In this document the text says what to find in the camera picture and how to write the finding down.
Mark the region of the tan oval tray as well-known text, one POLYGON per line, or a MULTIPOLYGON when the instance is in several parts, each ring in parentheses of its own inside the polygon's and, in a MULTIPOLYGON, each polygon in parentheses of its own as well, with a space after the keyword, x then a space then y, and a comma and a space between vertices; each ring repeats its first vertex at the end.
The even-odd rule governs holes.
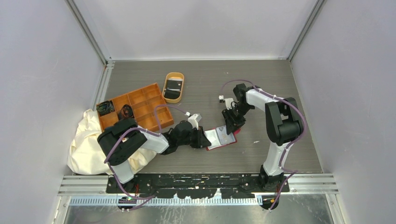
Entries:
POLYGON ((162 96, 165 101, 175 104, 181 101, 184 89, 184 75, 180 72, 170 72, 165 78, 162 96))

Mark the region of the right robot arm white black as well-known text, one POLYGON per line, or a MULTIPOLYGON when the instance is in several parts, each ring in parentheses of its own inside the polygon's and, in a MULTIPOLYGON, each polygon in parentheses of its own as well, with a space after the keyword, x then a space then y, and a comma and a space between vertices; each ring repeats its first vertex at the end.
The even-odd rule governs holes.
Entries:
POLYGON ((244 82, 233 89, 235 98, 219 95, 219 102, 225 103, 222 115, 227 134, 241 129, 246 123, 245 115, 253 109, 265 113, 266 133, 270 147, 265 162, 260 167, 257 183, 267 192, 283 184, 285 178, 284 160, 290 148, 304 134, 306 120, 299 111, 294 98, 281 98, 269 94, 256 85, 246 86, 244 82))

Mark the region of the red leather card holder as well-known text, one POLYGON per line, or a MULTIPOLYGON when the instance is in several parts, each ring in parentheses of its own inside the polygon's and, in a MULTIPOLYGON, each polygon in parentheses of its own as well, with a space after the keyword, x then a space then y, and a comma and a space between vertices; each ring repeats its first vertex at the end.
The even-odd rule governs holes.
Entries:
POLYGON ((204 134, 211 143, 210 146, 206 147, 207 151, 237 143, 234 133, 227 134, 226 126, 204 131, 204 134))

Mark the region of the black credit card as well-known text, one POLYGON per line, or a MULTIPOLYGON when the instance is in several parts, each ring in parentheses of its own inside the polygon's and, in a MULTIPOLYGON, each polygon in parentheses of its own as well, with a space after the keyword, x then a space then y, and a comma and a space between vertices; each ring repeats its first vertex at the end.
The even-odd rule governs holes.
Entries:
POLYGON ((165 89, 181 91, 182 85, 183 85, 182 78, 170 78, 166 82, 165 89))

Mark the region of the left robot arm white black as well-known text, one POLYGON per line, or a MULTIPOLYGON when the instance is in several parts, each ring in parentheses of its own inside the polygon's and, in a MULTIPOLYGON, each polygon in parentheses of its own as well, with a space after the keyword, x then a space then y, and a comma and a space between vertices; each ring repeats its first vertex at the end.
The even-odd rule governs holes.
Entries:
POLYGON ((139 126, 133 118, 123 119, 106 128, 97 142, 106 156, 104 163, 117 177, 118 187, 126 193, 136 187, 136 172, 130 167, 128 159, 138 149, 167 155, 179 146, 205 148, 212 145, 203 128, 194 127, 189 121, 181 121, 164 133, 155 133, 139 126))

